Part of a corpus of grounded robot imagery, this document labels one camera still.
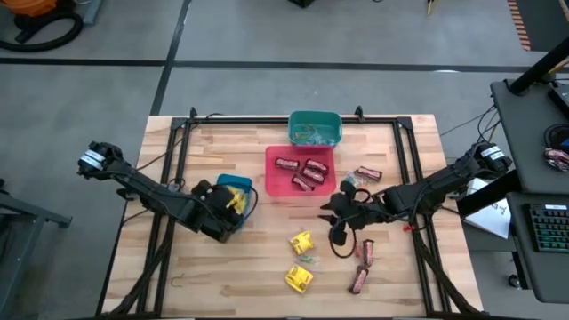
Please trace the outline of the dark floor mat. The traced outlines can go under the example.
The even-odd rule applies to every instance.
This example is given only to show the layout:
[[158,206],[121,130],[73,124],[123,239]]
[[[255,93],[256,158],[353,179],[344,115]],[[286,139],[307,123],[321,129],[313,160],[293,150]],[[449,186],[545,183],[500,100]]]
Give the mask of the dark floor mat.
[[548,52],[569,36],[569,0],[517,0],[531,50]]

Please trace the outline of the black backlit keyboard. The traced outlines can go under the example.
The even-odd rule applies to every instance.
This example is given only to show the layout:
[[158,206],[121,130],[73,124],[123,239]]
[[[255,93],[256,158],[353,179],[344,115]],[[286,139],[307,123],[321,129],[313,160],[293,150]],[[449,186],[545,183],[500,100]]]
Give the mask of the black backlit keyboard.
[[525,208],[535,250],[569,254],[569,206],[528,204]]

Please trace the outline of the grey desk top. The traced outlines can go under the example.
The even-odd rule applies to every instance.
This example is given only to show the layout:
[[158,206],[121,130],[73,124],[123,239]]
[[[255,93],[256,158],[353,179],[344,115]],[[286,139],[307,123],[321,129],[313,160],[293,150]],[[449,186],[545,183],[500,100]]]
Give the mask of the grey desk top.
[[535,194],[569,195],[569,172],[552,167],[543,155],[546,129],[569,124],[548,96],[551,87],[537,84],[521,96],[511,93],[505,82],[494,82],[490,89],[521,189]]
[[569,304],[569,254],[537,252],[528,227],[528,204],[565,204],[569,197],[511,192],[506,195],[512,235],[517,249],[517,270],[522,287],[543,303]]

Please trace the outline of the black aluminium table frame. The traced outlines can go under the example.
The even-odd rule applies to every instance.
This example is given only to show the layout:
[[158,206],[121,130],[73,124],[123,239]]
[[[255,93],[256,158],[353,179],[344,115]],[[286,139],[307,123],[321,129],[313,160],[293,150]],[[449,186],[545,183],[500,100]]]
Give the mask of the black aluminium table frame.
[[[336,191],[348,171],[364,165],[379,168],[383,179],[369,189],[415,182],[414,167],[427,176],[445,166],[435,117],[344,116],[343,138],[333,150]],[[183,190],[222,173],[252,179],[260,201],[226,244],[176,224],[167,276],[163,281],[162,317],[175,318],[333,318],[420,317],[426,313],[411,231],[403,222],[374,224],[357,231],[357,239],[375,241],[374,263],[362,292],[347,291],[357,257],[339,259],[328,243],[330,226],[317,218],[330,195],[273,197],[265,189],[265,153],[270,146],[291,146],[285,116],[212,116],[189,135]],[[121,228],[106,292],[98,313],[118,307],[142,273],[152,232],[149,212]],[[441,265],[461,294],[482,309],[477,281],[458,215],[440,210],[424,242],[437,240]],[[285,283],[296,259],[287,238],[308,230],[318,263],[304,294]]]

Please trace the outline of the blue plastic bin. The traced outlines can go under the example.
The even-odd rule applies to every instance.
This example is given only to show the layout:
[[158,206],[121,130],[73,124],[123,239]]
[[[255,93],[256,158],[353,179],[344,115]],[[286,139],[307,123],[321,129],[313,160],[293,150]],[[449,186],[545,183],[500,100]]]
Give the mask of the blue plastic bin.
[[218,177],[216,184],[222,186],[232,186],[236,188],[241,188],[244,192],[247,193],[248,195],[247,206],[245,208],[244,213],[241,215],[242,221],[238,225],[241,228],[246,222],[246,220],[249,218],[255,207],[256,193],[252,187],[252,180],[246,177],[223,173]]

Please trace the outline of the pink brown candy wrappers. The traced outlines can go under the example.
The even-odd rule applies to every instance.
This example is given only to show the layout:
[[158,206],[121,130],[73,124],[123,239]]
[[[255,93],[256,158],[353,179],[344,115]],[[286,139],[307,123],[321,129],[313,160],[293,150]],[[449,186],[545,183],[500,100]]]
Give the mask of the pink brown candy wrappers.
[[564,150],[546,148],[543,152],[546,162],[561,172],[569,172],[569,154]]

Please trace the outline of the grey metal stand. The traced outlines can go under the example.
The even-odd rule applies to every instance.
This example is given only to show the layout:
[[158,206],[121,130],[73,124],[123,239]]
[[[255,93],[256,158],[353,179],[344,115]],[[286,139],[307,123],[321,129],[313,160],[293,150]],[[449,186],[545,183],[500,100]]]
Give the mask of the grey metal stand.
[[72,218],[21,201],[3,187],[0,179],[0,320],[8,320],[44,225],[51,222],[68,228]]

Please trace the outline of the white paper sheet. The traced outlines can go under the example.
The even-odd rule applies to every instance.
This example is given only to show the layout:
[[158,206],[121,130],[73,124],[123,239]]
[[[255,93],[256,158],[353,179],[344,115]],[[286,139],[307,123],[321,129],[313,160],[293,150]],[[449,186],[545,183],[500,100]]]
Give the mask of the white paper sheet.
[[471,226],[480,228],[490,234],[503,239],[509,238],[511,213],[505,198],[471,213],[464,220]]

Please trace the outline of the green plastic bin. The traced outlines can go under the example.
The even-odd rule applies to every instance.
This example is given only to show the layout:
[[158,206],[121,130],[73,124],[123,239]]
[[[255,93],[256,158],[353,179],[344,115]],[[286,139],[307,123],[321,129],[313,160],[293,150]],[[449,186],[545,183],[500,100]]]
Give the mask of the green plastic bin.
[[325,132],[326,135],[333,135],[337,144],[341,141],[342,120],[341,116],[337,113],[330,111],[298,110],[292,112],[288,119],[288,138],[293,145],[330,147],[326,145],[313,145],[309,140],[310,137],[307,139],[297,139],[294,136],[294,129],[298,125],[311,125],[314,130],[318,129],[320,132]]

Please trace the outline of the pink plastic bin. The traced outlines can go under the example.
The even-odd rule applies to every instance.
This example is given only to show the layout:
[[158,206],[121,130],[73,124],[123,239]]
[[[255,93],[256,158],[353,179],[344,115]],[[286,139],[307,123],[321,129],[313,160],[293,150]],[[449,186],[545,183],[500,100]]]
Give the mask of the pink plastic bin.
[[[277,159],[296,161],[296,170],[285,169],[276,165]],[[315,182],[301,173],[308,160],[324,164],[328,172],[322,183]],[[313,190],[304,190],[293,178],[302,178]],[[282,196],[327,196],[336,188],[333,148],[270,146],[265,151],[265,189],[273,197]]]

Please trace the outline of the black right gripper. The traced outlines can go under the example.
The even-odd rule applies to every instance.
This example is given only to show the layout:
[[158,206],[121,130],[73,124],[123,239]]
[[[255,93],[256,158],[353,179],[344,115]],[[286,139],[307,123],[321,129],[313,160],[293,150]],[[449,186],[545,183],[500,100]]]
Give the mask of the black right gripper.
[[340,184],[340,193],[333,195],[333,200],[320,206],[323,211],[332,211],[334,215],[319,214],[318,218],[333,225],[334,228],[363,229],[371,224],[391,222],[391,214],[381,200],[382,193],[370,193],[367,189],[356,188],[351,182]]

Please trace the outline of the orange black striped strip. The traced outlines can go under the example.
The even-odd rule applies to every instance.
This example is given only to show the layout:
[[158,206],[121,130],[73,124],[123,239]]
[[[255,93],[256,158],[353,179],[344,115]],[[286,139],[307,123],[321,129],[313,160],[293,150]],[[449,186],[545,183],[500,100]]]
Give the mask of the orange black striped strip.
[[525,24],[522,20],[517,0],[507,0],[507,4],[521,47],[525,51],[529,52],[531,50],[531,42],[529,40]]

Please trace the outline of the orange vacuum cleaner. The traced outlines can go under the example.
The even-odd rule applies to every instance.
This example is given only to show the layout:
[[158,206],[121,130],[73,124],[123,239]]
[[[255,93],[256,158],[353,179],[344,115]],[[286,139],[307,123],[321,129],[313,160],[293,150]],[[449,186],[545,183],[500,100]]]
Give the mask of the orange vacuum cleaner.
[[29,17],[38,17],[53,11],[58,0],[0,0],[0,5],[11,13]]

